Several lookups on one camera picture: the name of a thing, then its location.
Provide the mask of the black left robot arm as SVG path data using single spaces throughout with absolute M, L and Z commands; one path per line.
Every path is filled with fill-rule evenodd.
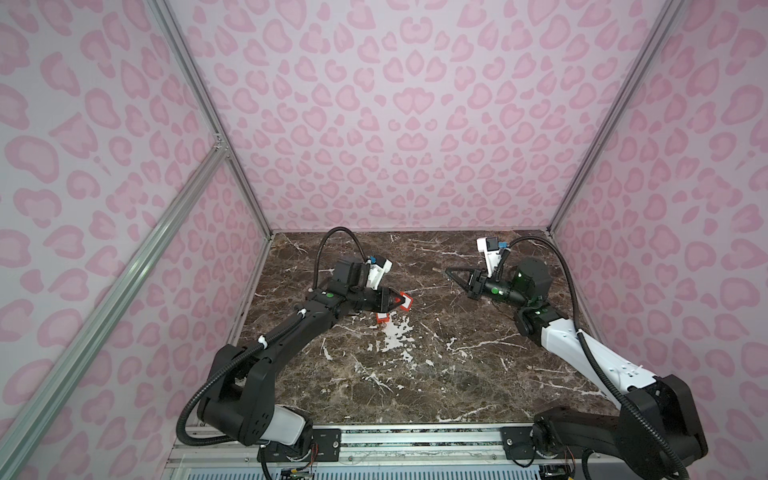
M 277 377 L 311 341 L 347 315 L 372 312 L 386 317 L 408 306 L 408 296 L 381 285 L 391 268 L 392 262 L 381 256 L 343 258 L 331 278 L 313 287 L 277 327 L 245 347 L 219 349 L 205 383 L 182 410 L 177 438 L 189 446 L 236 441 L 309 450 L 312 420 L 276 403 Z

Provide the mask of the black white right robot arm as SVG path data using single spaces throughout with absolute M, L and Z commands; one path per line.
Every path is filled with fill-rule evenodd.
M 642 479 L 689 478 L 689 466 L 707 455 L 708 446 L 688 385 L 630 362 L 578 328 L 550 303 L 552 277 L 543 261 L 526 258 L 508 278 L 499 270 L 452 267 L 446 274 L 472 299 L 513 307 L 523 337 L 581 373 L 618 410 L 615 415 L 568 407 L 541 412 L 531 428 L 533 451 L 553 456 L 576 448 L 585 456 L 620 459 Z

